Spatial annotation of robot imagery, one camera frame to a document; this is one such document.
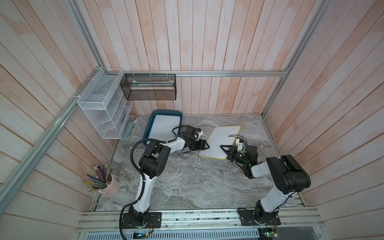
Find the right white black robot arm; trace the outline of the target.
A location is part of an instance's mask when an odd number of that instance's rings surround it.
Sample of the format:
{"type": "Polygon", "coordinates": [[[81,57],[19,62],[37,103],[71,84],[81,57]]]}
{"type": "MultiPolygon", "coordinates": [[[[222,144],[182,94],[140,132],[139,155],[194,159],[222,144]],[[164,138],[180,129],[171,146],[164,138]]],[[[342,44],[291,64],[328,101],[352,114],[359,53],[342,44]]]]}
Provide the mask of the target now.
{"type": "Polygon", "coordinates": [[[258,162],[259,153],[255,146],[245,146],[242,151],[234,145],[221,145],[220,148],[248,179],[273,178],[274,186],[255,206],[254,219],[259,225],[268,224],[268,220],[277,216],[279,208],[288,198],[311,186],[310,176],[291,155],[270,157],[265,162],[258,162]]]}

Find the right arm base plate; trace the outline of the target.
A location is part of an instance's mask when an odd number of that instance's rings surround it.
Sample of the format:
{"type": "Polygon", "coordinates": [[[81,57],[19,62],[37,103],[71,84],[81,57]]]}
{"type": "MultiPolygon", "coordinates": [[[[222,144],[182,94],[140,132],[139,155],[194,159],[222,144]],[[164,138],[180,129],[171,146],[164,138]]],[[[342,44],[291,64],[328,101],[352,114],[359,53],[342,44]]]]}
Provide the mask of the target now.
{"type": "Polygon", "coordinates": [[[281,225],[278,212],[267,213],[260,207],[255,207],[254,210],[238,208],[237,213],[240,217],[242,226],[281,225]]]}

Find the blue-framed whiteboard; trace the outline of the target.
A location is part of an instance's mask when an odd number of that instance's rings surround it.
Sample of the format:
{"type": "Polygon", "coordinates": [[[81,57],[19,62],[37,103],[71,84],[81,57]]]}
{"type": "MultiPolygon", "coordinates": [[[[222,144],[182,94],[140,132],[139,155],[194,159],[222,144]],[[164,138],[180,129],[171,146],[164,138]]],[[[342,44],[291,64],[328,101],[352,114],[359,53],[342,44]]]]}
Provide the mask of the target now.
{"type": "Polygon", "coordinates": [[[148,139],[161,141],[171,140],[175,137],[172,129],[180,125],[180,116],[156,115],[150,128],[148,139]]]}

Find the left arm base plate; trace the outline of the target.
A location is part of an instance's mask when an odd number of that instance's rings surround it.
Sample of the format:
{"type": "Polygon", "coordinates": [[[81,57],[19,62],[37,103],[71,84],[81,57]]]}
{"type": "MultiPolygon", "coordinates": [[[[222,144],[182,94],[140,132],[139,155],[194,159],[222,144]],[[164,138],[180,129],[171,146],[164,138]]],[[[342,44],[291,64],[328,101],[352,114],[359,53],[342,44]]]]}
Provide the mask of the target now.
{"type": "Polygon", "coordinates": [[[123,213],[121,228],[125,229],[159,229],[162,223],[161,212],[149,212],[146,217],[139,220],[139,217],[133,217],[129,213],[123,213]]]}

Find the yellow-framed whiteboard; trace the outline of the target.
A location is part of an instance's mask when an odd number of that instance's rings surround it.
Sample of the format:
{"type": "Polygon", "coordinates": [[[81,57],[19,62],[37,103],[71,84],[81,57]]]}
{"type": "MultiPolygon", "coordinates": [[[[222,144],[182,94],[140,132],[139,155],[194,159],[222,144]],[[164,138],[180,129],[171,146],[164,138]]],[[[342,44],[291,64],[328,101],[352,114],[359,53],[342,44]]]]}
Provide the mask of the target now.
{"type": "Polygon", "coordinates": [[[216,127],[209,136],[207,143],[210,146],[207,150],[201,150],[199,157],[210,158],[217,160],[225,160],[227,155],[220,148],[221,145],[232,146],[235,142],[235,138],[231,135],[237,135],[240,132],[241,126],[225,126],[216,127]]]}

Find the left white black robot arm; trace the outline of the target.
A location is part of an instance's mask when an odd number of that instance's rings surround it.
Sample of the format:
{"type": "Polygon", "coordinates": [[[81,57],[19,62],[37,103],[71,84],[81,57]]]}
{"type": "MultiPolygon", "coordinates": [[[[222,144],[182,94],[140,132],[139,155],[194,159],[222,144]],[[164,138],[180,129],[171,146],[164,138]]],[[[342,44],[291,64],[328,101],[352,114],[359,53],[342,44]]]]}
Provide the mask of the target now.
{"type": "Polygon", "coordinates": [[[190,125],[178,126],[172,129],[174,137],[170,140],[142,139],[136,142],[130,151],[130,161],[141,176],[135,201],[127,204],[123,209],[129,208],[129,214],[134,218],[144,218],[150,209],[150,198],[156,179],[163,173],[169,155],[177,151],[189,149],[188,152],[208,150],[206,140],[201,139],[203,131],[190,125]],[[139,163],[134,160],[136,147],[147,143],[139,163]]]}

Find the teal plastic storage box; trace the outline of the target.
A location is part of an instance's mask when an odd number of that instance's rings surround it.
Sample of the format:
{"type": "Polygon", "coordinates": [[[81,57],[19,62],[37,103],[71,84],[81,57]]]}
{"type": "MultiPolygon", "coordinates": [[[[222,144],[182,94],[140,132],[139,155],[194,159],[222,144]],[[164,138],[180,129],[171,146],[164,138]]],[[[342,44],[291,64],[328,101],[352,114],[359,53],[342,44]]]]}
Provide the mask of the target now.
{"type": "Polygon", "coordinates": [[[154,118],[155,118],[156,115],[180,116],[181,117],[180,125],[182,124],[183,114],[180,111],[175,111],[175,110],[155,110],[155,111],[152,112],[152,114],[151,114],[151,116],[149,118],[149,122],[147,124],[147,127],[146,127],[146,130],[145,130],[143,139],[148,139],[150,128],[151,128],[151,126],[153,124],[153,121],[154,121],[154,118]]]}

